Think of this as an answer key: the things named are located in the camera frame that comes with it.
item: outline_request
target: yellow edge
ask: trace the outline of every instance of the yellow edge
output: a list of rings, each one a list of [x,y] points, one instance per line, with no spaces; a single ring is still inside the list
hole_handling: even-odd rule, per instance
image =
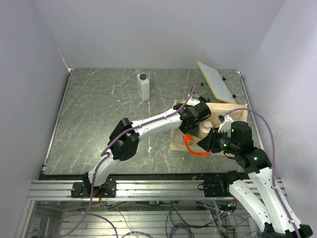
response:
[[[220,99],[220,98],[218,98],[218,97],[216,96],[216,94],[214,93],[214,90],[212,89],[212,86],[210,85],[210,83],[209,83],[208,80],[207,80],[207,77],[206,77],[204,71],[203,71],[202,68],[200,67],[200,63],[201,63],[200,61],[197,61],[198,67],[200,68],[200,71],[203,73],[203,76],[205,77],[205,80],[206,80],[207,84],[209,85],[209,88],[211,89],[211,91],[212,91],[214,97],[215,97],[217,100],[219,100],[219,101],[222,101],[222,102],[225,102],[225,103],[231,103],[231,104],[232,104],[232,102],[228,102],[228,101],[223,100],[223,99]]]

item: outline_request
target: table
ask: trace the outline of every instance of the table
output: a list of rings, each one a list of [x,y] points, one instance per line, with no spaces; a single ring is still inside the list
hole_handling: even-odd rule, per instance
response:
[[[142,102],[136,75],[144,72],[150,80],[150,100]],[[247,103],[236,70],[219,70],[226,78],[238,104]],[[193,84],[202,96],[205,82],[199,69],[77,68],[70,77],[53,143],[48,154],[46,175],[80,175],[91,170],[109,141],[117,123],[160,114],[175,100],[185,99]],[[219,102],[210,88],[211,102]],[[251,114],[247,122],[253,130],[255,146],[260,138]],[[234,160],[221,155],[196,157],[188,152],[170,150],[171,132],[156,135],[139,144],[137,154],[122,162],[113,174],[222,173],[241,171]]]

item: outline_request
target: black bottle cap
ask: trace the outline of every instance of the black bottle cap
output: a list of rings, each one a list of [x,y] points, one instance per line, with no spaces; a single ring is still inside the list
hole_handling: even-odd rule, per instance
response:
[[[147,79],[147,75],[145,73],[141,73],[140,74],[140,79],[141,80]]]

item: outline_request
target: gray wall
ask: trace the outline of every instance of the gray wall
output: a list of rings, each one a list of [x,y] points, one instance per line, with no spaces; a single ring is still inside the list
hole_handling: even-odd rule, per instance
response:
[[[35,0],[69,67],[244,71],[285,0]]]
[[[1,237],[13,237],[41,171],[67,75],[33,1],[1,1]]]
[[[292,209],[317,233],[317,1],[286,1],[245,71],[254,109],[269,122],[277,175]],[[260,124],[271,155],[268,132]]]

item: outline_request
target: beige box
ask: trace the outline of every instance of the beige box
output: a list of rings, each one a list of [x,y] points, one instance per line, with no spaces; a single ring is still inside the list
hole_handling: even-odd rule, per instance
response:
[[[178,103],[184,103],[184,101],[175,101],[173,106]],[[239,104],[227,104],[227,103],[207,103],[207,105],[211,110],[211,116],[207,118],[206,120],[209,120],[213,124],[213,127],[219,127],[221,122],[218,116],[220,114],[224,114],[230,111],[231,109],[235,109],[235,108],[246,108],[248,104],[239,105]],[[236,120],[247,121],[248,111],[246,110],[235,111],[231,113],[230,116],[234,121]],[[180,131],[180,129],[174,129],[172,131],[170,149],[177,150],[177,151],[187,151],[185,143],[184,143],[184,136],[185,135]],[[195,136],[191,136],[191,137],[193,138],[194,141],[188,143],[190,148],[197,153],[204,153],[205,150],[196,144],[201,139]],[[224,155],[224,154],[221,152],[221,153],[215,153],[215,155]]]

